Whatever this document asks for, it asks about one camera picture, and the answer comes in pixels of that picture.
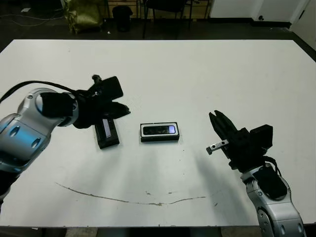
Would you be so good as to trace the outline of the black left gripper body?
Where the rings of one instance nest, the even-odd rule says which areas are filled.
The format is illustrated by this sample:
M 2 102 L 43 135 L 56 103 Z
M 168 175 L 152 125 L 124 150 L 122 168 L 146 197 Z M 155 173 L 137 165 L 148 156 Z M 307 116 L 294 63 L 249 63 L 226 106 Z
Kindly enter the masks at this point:
M 87 90 L 76 90 L 75 96 L 78 103 L 79 115 L 74 122 L 75 128 L 89 128 L 98 120 L 107 118 L 107 113 L 112 110 L 110 103 L 116 94 L 116 77 L 101 79 L 93 75 L 94 84 Z

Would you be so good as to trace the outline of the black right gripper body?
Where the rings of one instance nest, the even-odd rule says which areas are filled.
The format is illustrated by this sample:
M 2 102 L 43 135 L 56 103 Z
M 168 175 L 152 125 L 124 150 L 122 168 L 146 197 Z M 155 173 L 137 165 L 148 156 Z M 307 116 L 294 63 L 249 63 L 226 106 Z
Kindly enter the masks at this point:
M 246 128 L 230 132 L 225 140 L 206 148 L 211 155 L 222 150 L 230 160 L 229 166 L 241 173 L 263 166 L 266 153 L 266 128 L 258 127 L 248 131 Z

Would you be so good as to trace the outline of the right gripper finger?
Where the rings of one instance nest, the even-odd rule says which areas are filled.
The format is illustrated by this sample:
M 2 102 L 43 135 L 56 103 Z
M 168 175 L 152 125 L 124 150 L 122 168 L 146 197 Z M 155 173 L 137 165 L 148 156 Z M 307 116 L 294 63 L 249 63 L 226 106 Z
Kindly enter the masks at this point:
M 237 131 L 237 128 L 226 115 L 218 110 L 215 110 L 214 130 L 220 138 L 226 138 L 230 132 Z
M 225 140 L 229 130 L 231 129 L 231 121 L 222 112 L 210 112 L 210 122 L 214 131 L 221 140 Z

